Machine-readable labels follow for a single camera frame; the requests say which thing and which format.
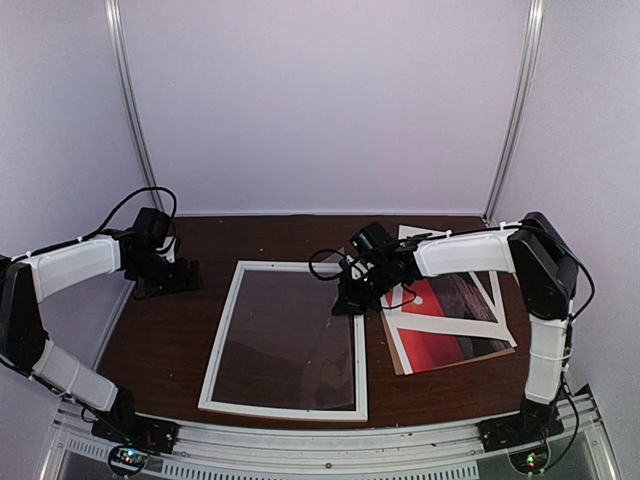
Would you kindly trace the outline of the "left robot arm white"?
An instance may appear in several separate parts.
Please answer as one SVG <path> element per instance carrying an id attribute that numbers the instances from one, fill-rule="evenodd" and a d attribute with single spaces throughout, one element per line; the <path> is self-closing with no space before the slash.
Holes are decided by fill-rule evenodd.
<path id="1" fill-rule="evenodd" d="M 138 415 L 119 402 L 123 390 L 86 365 L 79 348 L 55 343 L 47 321 L 73 315 L 72 326 L 89 313 L 106 310 L 104 286 L 115 293 L 121 273 L 143 299 L 196 291 L 200 265 L 179 257 L 173 239 L 153 240 L 132 231 L 109 231 L 43 253 L 1 260 L 1 359 L 16 373 L 44 381 L 62 395 L 100 412 L 106 429 L 123 444 L 144 433 Z"/>

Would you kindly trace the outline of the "white mat board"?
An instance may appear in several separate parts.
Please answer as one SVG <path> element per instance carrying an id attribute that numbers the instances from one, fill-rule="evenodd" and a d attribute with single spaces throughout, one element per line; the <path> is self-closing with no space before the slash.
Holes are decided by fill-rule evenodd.
<path id="1" fill-rule="evenodd" d="M 511 348 L 498 274 L 450 273 L 396 286 L 382 298 L 383 313 L 399 330 L 501 340 Z"/>

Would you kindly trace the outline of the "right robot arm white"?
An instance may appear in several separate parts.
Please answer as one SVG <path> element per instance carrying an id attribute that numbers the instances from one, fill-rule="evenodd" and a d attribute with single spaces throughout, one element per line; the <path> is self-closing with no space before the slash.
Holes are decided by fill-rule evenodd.
<path id="1" fill-rule="evenodd" d="M 572 302 L 581 263 L 540 212 L 485 230 L 392 237 L 378 222 L 350 239 L 357 261 L 367 266 L 359 277 L 354 261 L 343 260 L 338 274 L 335 315 L 381 311 L 392 288 L 444 274 L 497 271 L 514 275 L 531 323 L 525 398 L 533 402 L 513 419 L 519 440 L 535 440 L 551 424 L 545 405 L 556 398 L 570 342 L 567 330 L 576 314 Z"/>

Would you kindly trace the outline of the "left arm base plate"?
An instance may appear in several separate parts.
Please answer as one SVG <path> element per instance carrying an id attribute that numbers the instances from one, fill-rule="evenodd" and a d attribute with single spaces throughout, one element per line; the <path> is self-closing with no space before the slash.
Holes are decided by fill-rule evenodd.
<path id="1" fill-rule="evenodd" d="M 82 414 L 92 415 L 88 422 L 93 436 L 152 454 L 173 453 L 178 425 L 137 414 L 131 399 L 116 399 L 109 411 L 85 404 L 82 407 Z"/>

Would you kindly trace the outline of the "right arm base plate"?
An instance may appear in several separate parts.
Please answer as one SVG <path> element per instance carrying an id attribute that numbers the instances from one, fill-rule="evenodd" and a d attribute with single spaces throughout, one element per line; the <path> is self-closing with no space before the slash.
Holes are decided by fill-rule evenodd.
<path id="1" fill-rule="evenodd" d="M 478 429 L 483 449 L 488 453 L 559 435 L 564 432 L 564 425 L 556 399 L 541 404 L 523 397 L 516 413 L 483 420 Z"/>

